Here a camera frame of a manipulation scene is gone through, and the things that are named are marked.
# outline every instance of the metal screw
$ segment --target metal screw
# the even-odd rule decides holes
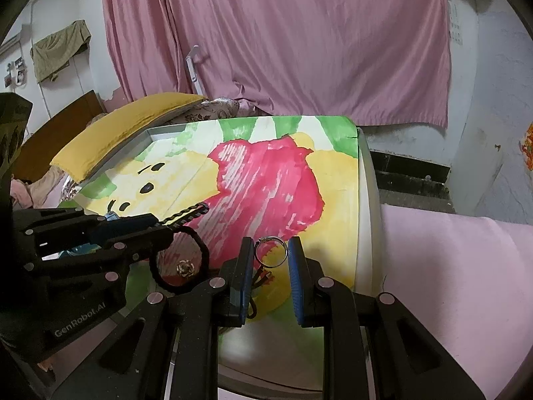
[[[112,283],[118,280],[118,274],[116,272],[108,272],[106,273],[106,280]]]
[[[146,300],[148,303],[158,304],[159,302],[163,301],[163,293],[152,292],[147,296]]]
[[[379,295],[379,301],[385,305],[392,305],[396,299],[394,299],[394,296],[392,296],[390,293],[382,293]]]
[[[323,288],[333,287],[334,284],[335,284],[334,280],[332,280],[329,277],[322,277],[322,278],[319,278],[318,280],[318,285]]]
[[[195,274],[195,266],[190,260],[180,260],[176,272],[180,277],[189,278]]]
[[[225,284],[226,284],[226,280],[222,277],[211,278],[211,280],[209,281],[209,285],[212,288],[223,287]]]

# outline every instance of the hanging cloth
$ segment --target hanging cloth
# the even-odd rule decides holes
[[[31,47],[35,78],[41,83],[68,66],[76,54],[87,50],[91,33],[84,20],[74,21],[63,30],[49,34]]]

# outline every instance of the pink blanket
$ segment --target pink blanket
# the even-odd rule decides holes
[[[385,291],[493,400],[533,347],[533,227],[387,205],[382,213]],[[531,362],[520,373],[530,377]]]
[[[278,116],[447,126],[447,0],[104,2],[131,98],[186,91],[182,58],[197,44],[210,97],[243,97]]]

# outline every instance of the painting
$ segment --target painting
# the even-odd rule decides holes
[[[209,212],[189,225],[210,249],[211,268],[235,258],[244,236],[285,241],[299,236],[306,256],[318,260],[327,276],[353,287],[359,218],[357,136],[356,126],[346,117],[193,122],[101,173],[75,201],[99,214],[150,212],[160,220],[204,201]],[[276,264],[282,256],[278,246],[260,249],[266,264]],[[190,238],[176,235],[159,256],[162,275],[180,284],[183,279],[175,275],[178,261],[191,260],[197,268],[199,256]],[[297,365],[308,369],[301,371],[307,374],[299,383],[302,388],[320,387],[321,330],[298,328],[287,263],[271,271],[271,279],[254,291],[257,317],[221,339],[221,362],[292,386],[296,382],[290,380],[289,369]],[[132,267],[127,286],[130,307],[148,293],[149,276],[147,267]],[[259,342],[243,340],[243,335],[254,337],[247,334],[250,329],[266,334]],[[278,339],[277,347],[268,342],[270,335]],[[259,365],[265,356],[276,356],[283,365]],[[252,366],[250,359],[255,359]]]
[[[526,167],[529,171],[533,171],[533,123],[529,125],[529,128],[520,143],[520,150],[524,154]]]

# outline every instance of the metal ring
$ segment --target metal ring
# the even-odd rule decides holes
[[[273,240],[274,242],[277,242],[278,244],[280,244],[285,249],[285,257],[283,258],[283,260],[281,262],[279,262],[275,266],[268,266],[267,264],[264,264],[261,260],[259,260],[259,257],[258,257],[259,245],[264,244],[265,242],[269,242],[271,240]],[[266,236],[264,238],[259,238],[258,241],[254,245],[254,257],[255,257],[255,260],[257,260],[261,264],[261,266],[263,266],[264,268],[267,268],[267,269],[274,269],[274,268],[277,268],[277,267],[281,266],[285,262],[285,260],[287,260],[288,256],[289,256],[289,248],[287,247],[287,244],[285,243],[285,241],[283,239],[280,239],[277,236]]]

